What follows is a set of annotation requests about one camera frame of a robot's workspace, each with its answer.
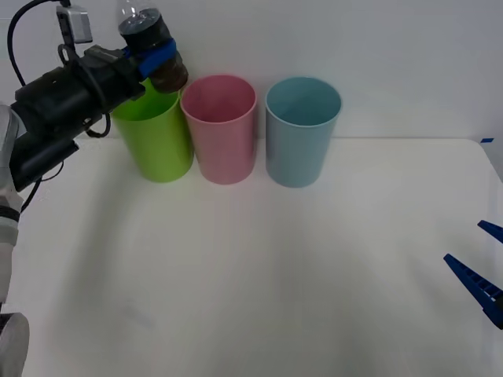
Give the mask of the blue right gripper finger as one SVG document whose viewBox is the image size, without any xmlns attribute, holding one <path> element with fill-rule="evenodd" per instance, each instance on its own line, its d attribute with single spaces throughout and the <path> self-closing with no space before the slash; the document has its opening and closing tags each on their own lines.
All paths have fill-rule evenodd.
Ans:
<svg viewBox="0 0 503 377">
<path fill-rule="evenodd" d="M 489 320 L 502 329 L 502 289 L 457 260 L 451 254 L 443 258 L 459 281 L 482 307 Z"/>
<path fill-rule="evenodd" d="M 499 242 L 503 242 L 503 228 L 501 226 L 488 221 L 480 221 L 477 225 Z"/>
</svg>

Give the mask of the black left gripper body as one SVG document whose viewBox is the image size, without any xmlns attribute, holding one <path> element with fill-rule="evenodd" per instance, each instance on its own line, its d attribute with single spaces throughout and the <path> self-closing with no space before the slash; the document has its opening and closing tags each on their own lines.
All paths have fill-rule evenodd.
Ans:
<svg viewBox="0 0 503 377">
<path fill-rule="evenodd" d="M 80 113 L 110 112 L 145 94 L 136 65 L 121 49 L 105 49 L 94 45 L 84 51 L 81 62 L 97 85 L 86 72 L 81 74 L 85 96 Z"/>
</svg>

